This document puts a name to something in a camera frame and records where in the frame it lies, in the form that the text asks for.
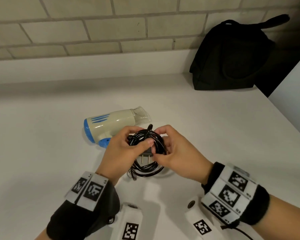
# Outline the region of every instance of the hand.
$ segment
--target hand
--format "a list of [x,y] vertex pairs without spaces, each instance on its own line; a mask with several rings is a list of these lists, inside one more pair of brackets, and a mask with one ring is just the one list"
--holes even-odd
[[155,132],[159,135],[168,135],[163,137],[168,155],[154,154],[152,159],[158,164],[172,169],[181,177],[206,184],[213,166],[212,162],[208,161],[171,125],[159,127]]
[[116,185],[119,178],[132,166],[134,160],[154,143],[152,138],[147,138],[137,145],[128,145],[128,135],[140,130],[144,129],[138,126],[125,126],[112,137],[96,174],[108,178],[113,185]]

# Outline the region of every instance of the fingernail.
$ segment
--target fingernail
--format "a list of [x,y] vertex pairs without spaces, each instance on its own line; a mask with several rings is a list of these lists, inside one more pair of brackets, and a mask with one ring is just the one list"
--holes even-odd
[[152,139],[152,138],[147,138],[146,141],[148,142],[148,144],[150,146],[152,146],[154,144],[154,142],[155,142],[154,139]]

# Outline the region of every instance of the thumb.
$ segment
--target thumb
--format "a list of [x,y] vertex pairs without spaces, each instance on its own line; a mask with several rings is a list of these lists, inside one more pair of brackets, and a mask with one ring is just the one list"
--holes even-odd
[[141,153],[143,153],[145,150],[149,149],[155,141],[152,138],[147,138],[144,141],[141,141],[137,145],[133,146],[133,152],[136,154],[136,156],[139,156]]
[[170,155],[154,154],[152,160],[161,166],[169,167],[170,157]]

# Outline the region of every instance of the blue hair dryer cap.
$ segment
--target blue hair dryer cap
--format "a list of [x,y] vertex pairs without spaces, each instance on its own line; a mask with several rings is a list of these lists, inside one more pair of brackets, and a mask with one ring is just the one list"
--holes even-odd
[[84,127],[84,132],[86,133],[86,136],[88,137],[89,141],[91,141],[92,143],[96,143],[92,137],[87,119],[84,120],[83,127]]
[[104,138],[104,139],[100,140],[98,142],[99,146],[101,146],[103,148],[107,148],[107,146],[109,145],[110,139],[111,138]]

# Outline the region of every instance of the black power cord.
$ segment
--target black power cord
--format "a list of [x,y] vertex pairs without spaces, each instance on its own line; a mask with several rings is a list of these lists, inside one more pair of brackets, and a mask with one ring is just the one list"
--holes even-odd
[[[142,130],[138,131],[137,133],[135,133],[134,135],[129,135],[127,138],[128,144],[130,146],[135,146],[147,138],[152,138],[152,139],[154,139],[154,146],[155,146],[156,153],[166,155],[167,150],[164,145],[164,140],[162,139],[162,137],[159,134],[152,131],[152,127],[153,127],[153,125],[150,124],[147,129],[142,129]],[[148,150],[147,150],[141,155],[147,155],[147,156],[151,155],[152,156],[152,153],[151,153],[151,151],[148,152]],[[133,180],[136,180],[135,175],[140,176],[140,177],[154,176],[157,173],[160,173],[164,169],[163,166],[161,166],[159,169],[157,169],[158,166],[159,166],[158,163],[155,161],[150,164],[141,166],[137,162],[137,160],[135,160],[133,165],[130,168],[131,177],[133,178]]]
[[241,230],[241,229],[239,229],[239,228],[236,228],[236,227],[230,228],[230,227],[228,227],[228,226],[221,226],[221,229],[222,229],[222,230],[224,230],[224,229],[234,229],[234,230],[237,230],[237,231],[239,231],[240,233],[242,233],[244,236],[246,236],[247,238],[249,238],[250,240],[253,240],[252,237],[250,237],[248,234],[246,234],[243,230]]

